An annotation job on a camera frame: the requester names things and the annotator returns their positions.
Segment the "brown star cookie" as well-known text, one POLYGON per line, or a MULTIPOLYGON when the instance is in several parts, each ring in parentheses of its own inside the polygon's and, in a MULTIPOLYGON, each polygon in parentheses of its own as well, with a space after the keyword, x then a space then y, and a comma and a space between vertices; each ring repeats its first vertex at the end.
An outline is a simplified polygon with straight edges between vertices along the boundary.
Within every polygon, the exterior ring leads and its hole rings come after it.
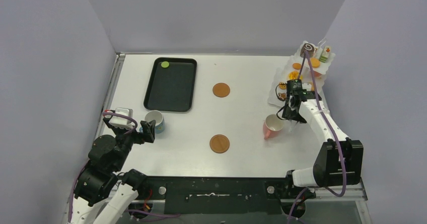
POLYGON ((284 101, 286 101, 286 99, 287 99, 287 95, 286 95, 286 93, 278 93, 278 94, 277 94, 277 98, 278 98, 280 101, 284 102, 284 101))

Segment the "yellow fruit tart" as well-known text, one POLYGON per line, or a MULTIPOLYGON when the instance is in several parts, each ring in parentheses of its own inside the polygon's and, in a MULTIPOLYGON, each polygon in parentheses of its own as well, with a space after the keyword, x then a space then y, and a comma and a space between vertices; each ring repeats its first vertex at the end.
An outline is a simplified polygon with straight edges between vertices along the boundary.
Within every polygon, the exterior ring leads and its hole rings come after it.
POLYGON ((288 74, 288 80, 303 80, 303 76, 295 70, 288 74))

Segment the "metal serving tongs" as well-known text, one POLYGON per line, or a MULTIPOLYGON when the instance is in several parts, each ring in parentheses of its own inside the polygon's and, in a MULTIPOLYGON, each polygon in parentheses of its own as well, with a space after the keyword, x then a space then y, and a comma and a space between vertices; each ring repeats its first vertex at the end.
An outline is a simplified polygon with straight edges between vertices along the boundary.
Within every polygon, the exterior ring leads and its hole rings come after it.
POLYGON ((298 124, 299 123, 297 121, 290 121, 288 133, 294 132, 298 124))

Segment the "chocolate swirl roll cake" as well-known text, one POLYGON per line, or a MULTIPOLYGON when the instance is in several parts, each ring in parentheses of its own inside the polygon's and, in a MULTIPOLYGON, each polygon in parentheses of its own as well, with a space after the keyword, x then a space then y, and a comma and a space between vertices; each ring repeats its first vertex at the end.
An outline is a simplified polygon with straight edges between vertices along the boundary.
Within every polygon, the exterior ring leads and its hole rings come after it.
POLYGON ((307 53, 308 56, 310 58, 312 58, 315 55, 317 49, 318 48, 315 45, 311 44, 311 43, 304 43, 301 46, 301 49, 300 49, 300 57, 304 57, 305 53, 307 53))

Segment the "orange macaron sandwich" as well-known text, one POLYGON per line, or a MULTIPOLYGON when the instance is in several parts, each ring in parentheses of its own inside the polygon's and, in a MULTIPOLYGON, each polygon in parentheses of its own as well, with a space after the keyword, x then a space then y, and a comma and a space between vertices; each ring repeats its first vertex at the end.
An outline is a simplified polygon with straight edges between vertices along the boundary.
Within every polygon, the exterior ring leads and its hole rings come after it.
POLYGON ((312 68, 318 68, 321 65, 321 62, 316 58, 310 58, 312 68))

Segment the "small patterned orange cookie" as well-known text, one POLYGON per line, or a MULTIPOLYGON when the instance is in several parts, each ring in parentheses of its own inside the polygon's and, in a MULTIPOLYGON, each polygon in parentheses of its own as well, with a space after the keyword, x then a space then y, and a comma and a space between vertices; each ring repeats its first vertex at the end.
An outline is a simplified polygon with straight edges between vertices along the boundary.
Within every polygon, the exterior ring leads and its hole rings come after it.
POLYGON ((278 87, 282 90, 286 90, 287 89, 287 85, 284 82, 279 82, 278 87))

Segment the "green layered cake slice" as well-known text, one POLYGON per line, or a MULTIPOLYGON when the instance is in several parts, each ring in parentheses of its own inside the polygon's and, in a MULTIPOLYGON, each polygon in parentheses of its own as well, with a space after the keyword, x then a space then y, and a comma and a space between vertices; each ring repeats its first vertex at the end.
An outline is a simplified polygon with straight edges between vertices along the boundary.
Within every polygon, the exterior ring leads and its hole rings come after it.
POLYGON ((326 63, 331 56, 331 47, 325 46, 320 54, 319 61, 321 63, 326 63))

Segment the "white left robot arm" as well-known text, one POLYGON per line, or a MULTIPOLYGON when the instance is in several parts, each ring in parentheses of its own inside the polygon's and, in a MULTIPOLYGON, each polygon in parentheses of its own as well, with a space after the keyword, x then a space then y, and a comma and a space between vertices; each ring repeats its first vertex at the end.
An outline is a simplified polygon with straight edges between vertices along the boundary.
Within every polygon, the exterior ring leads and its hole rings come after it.
POLYGON ((114 135, 97 137, 89 160, 73 183, 67 223, 117 223, 127 207, 149 192, 147 176, 135 169, 118 177, 134 144, 155 141, 156 121, 137 122, 117 110, 102 113, 114 135))

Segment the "pink strawberry cake slice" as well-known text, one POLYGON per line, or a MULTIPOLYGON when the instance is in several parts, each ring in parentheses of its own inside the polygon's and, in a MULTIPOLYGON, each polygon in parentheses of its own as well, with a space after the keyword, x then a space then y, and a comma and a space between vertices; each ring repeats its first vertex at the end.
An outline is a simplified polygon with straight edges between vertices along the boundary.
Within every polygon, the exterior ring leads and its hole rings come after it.
POLYGON ((313 75, 315 78, 320 78, 323 76, 321 73, 318 73, 317 71, 313 71, 313 75))

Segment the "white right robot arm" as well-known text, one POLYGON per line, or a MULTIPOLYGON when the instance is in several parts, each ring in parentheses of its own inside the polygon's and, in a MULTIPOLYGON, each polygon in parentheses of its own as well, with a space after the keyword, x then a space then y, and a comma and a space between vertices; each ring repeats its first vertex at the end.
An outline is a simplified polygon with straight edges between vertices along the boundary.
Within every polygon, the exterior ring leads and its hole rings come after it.
POLYGON ((361 180, 364 147, 351 139, 334 122, 315 91, 303 88, 301 80, 289 80, 282 118, 307 123, 320 144, 312 167, 291 170, 283 183, 284 193, 296 197, 303 187, 356 185, 361 180))

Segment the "small orange biscuit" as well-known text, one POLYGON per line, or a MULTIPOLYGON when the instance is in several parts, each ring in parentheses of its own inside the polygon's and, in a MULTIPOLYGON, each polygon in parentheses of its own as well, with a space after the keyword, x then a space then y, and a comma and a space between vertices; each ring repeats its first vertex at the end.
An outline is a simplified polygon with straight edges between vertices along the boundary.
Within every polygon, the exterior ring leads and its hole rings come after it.
POLYGON ((300 69, 301 69, 301 67, 302 67, 302 65, 301 65, 300 63, 293 63, 293 64, 292 64, 292 67, 293 67, 294 69, 296 69, 296 70, 300 70, 300 69))

